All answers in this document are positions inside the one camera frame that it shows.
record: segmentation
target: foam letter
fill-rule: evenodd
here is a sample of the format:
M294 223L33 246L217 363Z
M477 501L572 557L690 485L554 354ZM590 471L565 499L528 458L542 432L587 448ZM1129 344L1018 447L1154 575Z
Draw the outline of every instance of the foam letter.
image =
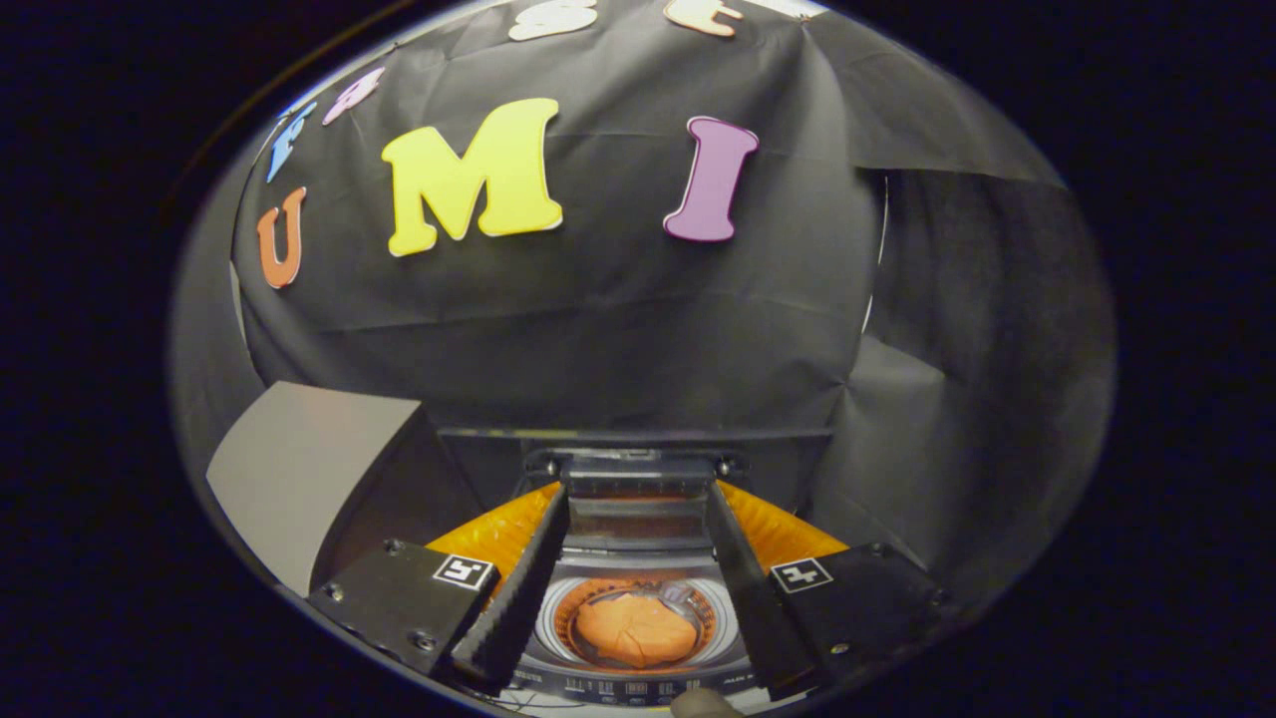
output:
M382 150L394 185L390 254L434 246L439 232L425 222L422 198L448 235L463 238L485 184L487 208L478 228L487 236L559 226L563 207L550 199L545 184L545 125L556 114L558 102L546 98L501 105L478 126L464 158L430 126L390 140Z
M665 17L683 27L718 37L734 36L735 28L713 22L713 17L718 13L738 20L744 19L739 11L722 5L722 0L670 0L669 5L665 5Z
M279 254L274 250L274 221L279 217L279 208L271 207L256 222L262 273L265 274L265 283L274 288L292 283L301 268L301 200L305 198L306 187L299 186L283 199L285 236L288 241L283 260L279 260Z
M591 10L597 0L549 0L532 5L514 18L509 28L510 40L535 40L546 34L558 34L586 28L598 19L598 13Z
M306 105L305 110L297 114L297 117L292 120L288 126L279 134L279 138L274 140L274 150L271 152L271 171L265 173L265 181L269 182L274 179L274 172L279 171L283 166L283 161L292 154L292 142L297 139L301 134L301 128L306 124L306 115L314 111L318 102L311 102Z
M375 70L367 73L366 75L355 80L355 84L347 87L337 96L337 101L332 103L332 108L328 114L323 116L323 125L328 126L333 120L341 116L342 112L359 105L365 97L376 89L376 83L382 79L382 73L385 68L376 68Z
M713 117L692 117L686 131L695 138L692 176L683 205L665 217L665 231L694 241L731 238L731 196L745 154L758 148L758 135Z

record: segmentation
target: black mount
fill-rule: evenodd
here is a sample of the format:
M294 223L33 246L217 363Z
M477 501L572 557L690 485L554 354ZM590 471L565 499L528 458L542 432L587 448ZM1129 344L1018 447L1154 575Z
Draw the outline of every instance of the black mount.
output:
M720 478L745 483L748 462L731 451L536 450L524 458L524 486L560 482L563 488L486 611L482 606L498 579L495 566L473 587L448 583L438 579L447 562L471 560L394 541L342 571L309 601L417 671L495 696L514 678L573 520L624 520L621 499L680 497L685 505L661 509L660 515L681 510L702 522L757 682L772 700L911 653L956 613L953 602L925 571L886 545L763 573L717 485ZM471 565L458 565L456 575Z

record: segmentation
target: pink letter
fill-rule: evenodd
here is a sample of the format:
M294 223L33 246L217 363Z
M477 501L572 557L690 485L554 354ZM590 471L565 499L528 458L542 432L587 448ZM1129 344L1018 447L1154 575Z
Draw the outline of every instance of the pink letter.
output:
M702 116L688 120L686 131L695 138L692 177L686 180L683 205L665 217L665 231L694 241L731 238L735 233L727 218L731 196L745 154L758 148L758 135Z
M365 97L376 89L378 80L382 79L382 73L385 68L376 68L375 70L367 73L366 75L359 78L355 84L347 87L337 96L337 101L332 103L332 108L323 117L323 125L328 126L333 120L341 116L342 112L359 105Z

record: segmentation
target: dark background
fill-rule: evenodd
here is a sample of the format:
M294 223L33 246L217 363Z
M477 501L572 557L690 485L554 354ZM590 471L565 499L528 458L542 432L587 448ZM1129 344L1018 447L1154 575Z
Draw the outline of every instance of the dark background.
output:
M828 714L1266 713L1272 562L1259 528L1273 437L1257 339L1272 230L1256 217L1259 190L1271 194L1270 13L967 5L837 6L983 92L1072 185L1118 302L1116 414L1085 502L1031 574L979 626ZM165 195L255 89L384 6L5 10L17 230L5 233L18 261L5 264L4 353L6 385L23 395L5 403L18 457L4 593L19 608L5 612L5 713L454 710L338 645L240 566L188 490L163 397L179 253L154 230Z

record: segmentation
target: orange letter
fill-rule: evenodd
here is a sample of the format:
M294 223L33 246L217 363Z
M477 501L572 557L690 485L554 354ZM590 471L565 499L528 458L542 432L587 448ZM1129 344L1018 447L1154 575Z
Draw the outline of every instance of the orange letter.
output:
M739 11L722 5L722 0L670 0L669 5L665 5L665 17L683 27L718 37L734 36L735 28L713 22L713 15L718 13L738 20L744 19Z
M301 200L305 196L306 187L299 186L283 199L288 253L282 261L274 250L274 219L279 217L279 208L271 207L256 222L256 240L262 249L262 273L265 274L265 283L274 288L292 283L292 279L297 278L297 270L301 269Z

